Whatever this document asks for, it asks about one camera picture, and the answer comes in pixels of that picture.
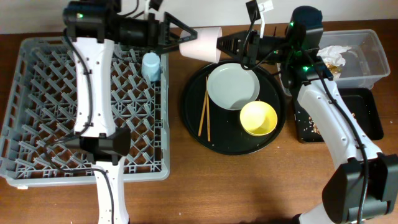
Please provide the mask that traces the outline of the light blue cup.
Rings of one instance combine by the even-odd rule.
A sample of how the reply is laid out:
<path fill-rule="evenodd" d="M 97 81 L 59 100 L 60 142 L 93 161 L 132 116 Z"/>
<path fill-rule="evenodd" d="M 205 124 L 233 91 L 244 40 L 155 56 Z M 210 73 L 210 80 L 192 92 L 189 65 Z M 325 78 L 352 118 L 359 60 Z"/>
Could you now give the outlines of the light blue cup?
<path fill-rule="evenodd" d="M 153 52 L 146 53 L 142 58 L 142 74 L 151 82 L 160 80 L 160 57 Z"/>

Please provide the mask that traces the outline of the pink cup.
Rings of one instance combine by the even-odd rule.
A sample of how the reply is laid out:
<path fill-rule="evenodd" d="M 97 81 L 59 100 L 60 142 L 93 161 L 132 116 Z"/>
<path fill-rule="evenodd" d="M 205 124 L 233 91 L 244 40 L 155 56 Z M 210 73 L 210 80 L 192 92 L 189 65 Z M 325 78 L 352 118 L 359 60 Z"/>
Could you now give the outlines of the pink cup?
<path fill-rule="evenodd" d="M 198 34 L 195 40 L 179 45 L 181 55 L 206 62 L 218 63 L 221 51 L 217 48 L 217 40 L 222 36 L 221 27 L 197 28 L 195 31 Z"/>

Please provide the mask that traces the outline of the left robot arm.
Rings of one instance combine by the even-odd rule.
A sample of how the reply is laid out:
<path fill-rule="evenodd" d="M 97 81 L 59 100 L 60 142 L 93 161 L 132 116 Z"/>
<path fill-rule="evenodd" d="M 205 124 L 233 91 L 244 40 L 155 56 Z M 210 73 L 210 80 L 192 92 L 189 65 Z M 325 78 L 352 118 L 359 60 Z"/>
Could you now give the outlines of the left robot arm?
<path fill-rule="evenodd" d="M 157 54 L 179 49 L 198 33 L 166 12 L 158 21 L 121 14 L 120 1 L 71 1 L 63 10 L 64 35 L 76 66 L 77 114 L 66 144 L 87 156 L 95 175 L 99 223 L 129 223 L 124 196 L 124 161 L 131 131 L 118 128 L 111 106 L 111 62 L 116 44 Z"/>

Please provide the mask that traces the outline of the white napkin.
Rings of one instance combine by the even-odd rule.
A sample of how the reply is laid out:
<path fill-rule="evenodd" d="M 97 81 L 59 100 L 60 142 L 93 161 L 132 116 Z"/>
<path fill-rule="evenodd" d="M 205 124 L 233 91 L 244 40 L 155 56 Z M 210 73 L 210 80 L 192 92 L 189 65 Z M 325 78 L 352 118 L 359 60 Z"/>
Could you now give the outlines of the white napkin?
<path fill-rule="evenodd" d="M 341 73 L 342 67 L 346 64 L 342 54 L 347 53 L 348 50 L 351 50 L 351 47 L 331 45 L 320 49 L 317 55 L 322 58 L 330 72 L 337 75 Z"/>

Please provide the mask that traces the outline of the brown food scraps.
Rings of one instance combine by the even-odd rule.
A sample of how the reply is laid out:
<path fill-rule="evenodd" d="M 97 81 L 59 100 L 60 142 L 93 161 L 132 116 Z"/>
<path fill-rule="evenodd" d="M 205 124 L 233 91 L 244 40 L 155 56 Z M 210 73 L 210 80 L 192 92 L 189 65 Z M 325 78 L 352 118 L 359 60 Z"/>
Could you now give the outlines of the brown food scraps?
<path fill-rule="evenodd" d="M 338 114 L 315 114 L 310 115 L 314 126 L 322 136 L 352 136 L 353 131 L 348 122 Z"/>

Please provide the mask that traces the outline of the yellow bowl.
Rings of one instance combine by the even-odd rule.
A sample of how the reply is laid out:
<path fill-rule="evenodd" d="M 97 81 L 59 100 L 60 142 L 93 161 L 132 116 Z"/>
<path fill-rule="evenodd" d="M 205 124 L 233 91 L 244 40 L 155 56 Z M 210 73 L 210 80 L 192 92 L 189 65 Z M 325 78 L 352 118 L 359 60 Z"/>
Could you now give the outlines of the yellow bowl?
<path fill-rule="evenodd" d="M 276 110 L 263 101 L 246 104 L 239 114 L 241 126 L 252 136 L 265 136 L 275 130 L 278 123 Z"/>

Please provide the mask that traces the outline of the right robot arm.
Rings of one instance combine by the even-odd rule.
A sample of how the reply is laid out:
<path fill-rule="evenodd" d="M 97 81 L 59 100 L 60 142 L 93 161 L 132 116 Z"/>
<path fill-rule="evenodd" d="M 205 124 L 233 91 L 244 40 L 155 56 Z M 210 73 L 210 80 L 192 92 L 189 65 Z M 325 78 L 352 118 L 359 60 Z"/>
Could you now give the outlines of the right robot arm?
<path fill-rule="evenodd" d="M 332 157 L 335 173 L 322 202 L 294 216 L 294 223 L 363 223 L 387 215 L 397 200 L 397 156 L 386 155 L 361 129 L 318 55 L 322 12 L 297 7 L 283 37 L 252 29 L 220 37 L 217 47 L 243 69 L 279 64 L 280 77 L 294 100 L 315 122 Z"/>

